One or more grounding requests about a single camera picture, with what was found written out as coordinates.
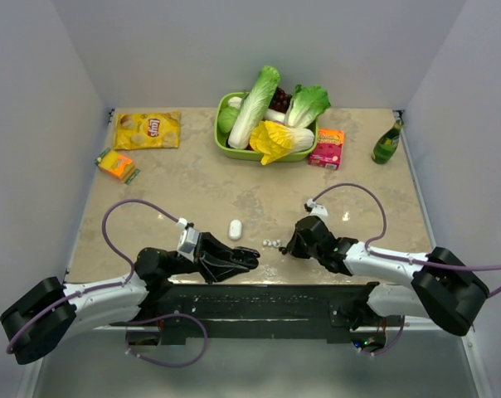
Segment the black earbud charging case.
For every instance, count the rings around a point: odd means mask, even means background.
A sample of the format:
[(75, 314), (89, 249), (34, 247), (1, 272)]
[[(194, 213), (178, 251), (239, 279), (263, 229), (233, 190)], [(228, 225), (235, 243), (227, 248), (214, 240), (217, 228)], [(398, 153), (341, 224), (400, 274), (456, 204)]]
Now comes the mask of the black earbud charging case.
[(247, 269), (255, 269), (259, 265), (260, 252), (255, 249), (237, 246), (232, 250), (231, 260)]

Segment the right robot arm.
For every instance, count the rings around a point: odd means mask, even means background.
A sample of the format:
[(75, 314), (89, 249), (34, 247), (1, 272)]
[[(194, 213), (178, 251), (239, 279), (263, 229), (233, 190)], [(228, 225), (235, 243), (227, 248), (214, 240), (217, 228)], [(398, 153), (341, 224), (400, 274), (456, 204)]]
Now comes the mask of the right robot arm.
[(404, 253), (369, 248), (357, 239), (336, 237), (317, 216), (294, 227), (284, 253), (317, 260), (327, 271), (376, 278), (354, 308), (356, 319), (372, 326), (381, 318), (429, 318), (442, 330), (464, 336), (489, 297), (489, 288), (447, 249)]

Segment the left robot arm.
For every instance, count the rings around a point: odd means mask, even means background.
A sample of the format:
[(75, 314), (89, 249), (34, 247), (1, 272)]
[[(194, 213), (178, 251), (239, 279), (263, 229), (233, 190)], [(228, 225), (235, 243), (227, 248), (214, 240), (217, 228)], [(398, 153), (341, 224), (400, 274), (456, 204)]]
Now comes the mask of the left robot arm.
[(199, 274), (207, 284), (220, 283), (256, 269), (259, 258), (256, 250), (231, 248), (208, 232), (190, 230), (181, 234), (176, 250), (142, 249), (131, 271), (118, 278), (88, 284), (46, 278), (2, 313), (6, 352), (26, 365), (93, 328), (148, 325), (157, 315), (155, 301), (172, 287), (174, 275)]

